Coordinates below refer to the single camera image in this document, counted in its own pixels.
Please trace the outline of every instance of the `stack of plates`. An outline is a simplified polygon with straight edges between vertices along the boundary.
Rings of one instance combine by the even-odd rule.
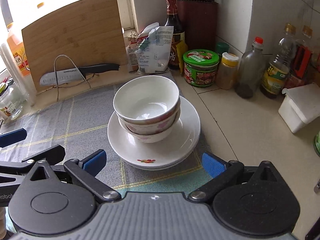
[[[144,143],[127,133],[114,112],[108,124],[111,147],[125,162],[142,170],[164,170],[186,159],[200,136],[200,119],[193,105],[183,97],[181,114],[170,135],[162,141]]]

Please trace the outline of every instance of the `wooden cutting board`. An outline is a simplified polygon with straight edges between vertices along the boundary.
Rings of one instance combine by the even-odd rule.
[[[80,0],[53,11],[22,30],[31,76],[37,91],[43,74],[53,72],[61,54],[78,67],[99,63],[127,64],[117,0]],[[73,68],[65,57],[57,70]]]

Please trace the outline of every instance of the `knife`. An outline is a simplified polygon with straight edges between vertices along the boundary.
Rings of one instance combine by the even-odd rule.
[[[85,67],[79,67],[78,69],[83,74],[103,73],[110,70],[119,70],[119,64],[104,63]],[[72,81],[83,80],[81,74],[76,68],[70,68],[66,70],[57,71],[58,85],[69,83]],[[56,76],[54,72],[46,73],[40,78],[40,86],[51,86],[56,84]]]

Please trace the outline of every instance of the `beige tile countertop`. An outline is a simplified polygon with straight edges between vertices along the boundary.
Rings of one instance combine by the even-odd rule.
[[[320,216],[320,194],[313,191],[320,179],[320,157],[312,145],[320,130],[320,118],[292,134],[278,114],[281,96],[272,100],[257,91],[252,99],[245,100],[233,90],[222,90],[215,85],[194,88],[179,73],[172,74],[185,98],[198,111],[202,131],[215,155],[226,161],[238,159],[246,166],[258,166],[263,160],[275,165],[300,203],[300,217],[293,234],[304,239]],[[135,77],[135,73],[127,73],[121,67],[119,72],[94,77],[90,84],[94,88]],[[87,88],[87,84],[82,84],[60,89],[60,100]],[[56,89],[51,89],[38,95],[36,104],[26,107],[24,114],[55,102]]]

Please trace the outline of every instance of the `blue gripper pad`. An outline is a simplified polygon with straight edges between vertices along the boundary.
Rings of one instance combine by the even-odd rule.
[[[79,166],[92,176],[96,176],[107,163],[107,154],[100,149],[83,160],[79,161]]]
[[[16,142],[23,141],[27,137],[27,131],[23,128],[0,135],[0,147],[7,147]]]
[[[202,155],[202,166],[212,178],[217,177],[227,169],[228,163],[217,156],[204,153]]]

